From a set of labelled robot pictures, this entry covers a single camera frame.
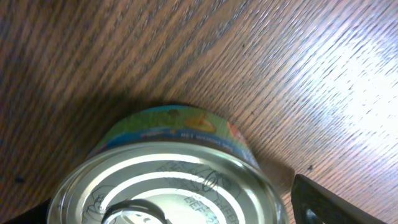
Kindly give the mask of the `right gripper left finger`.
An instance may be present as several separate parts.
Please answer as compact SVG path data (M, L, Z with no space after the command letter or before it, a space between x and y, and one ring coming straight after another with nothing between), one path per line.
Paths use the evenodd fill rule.
M47 214L51 199L42 202L38 206L26 211L13 219L10 219L3 224L47 224Z

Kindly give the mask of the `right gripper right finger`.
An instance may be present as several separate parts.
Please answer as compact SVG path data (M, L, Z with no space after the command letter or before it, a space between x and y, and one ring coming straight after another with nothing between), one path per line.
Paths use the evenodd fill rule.
M385 224L302 174L295 176L291 202L296 224Z

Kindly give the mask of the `silver tin can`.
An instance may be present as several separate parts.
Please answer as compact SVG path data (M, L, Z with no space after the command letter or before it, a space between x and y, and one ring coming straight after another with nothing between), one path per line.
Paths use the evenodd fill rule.
M229 121L168 105L117 122L59 186L48 223L288 223Z

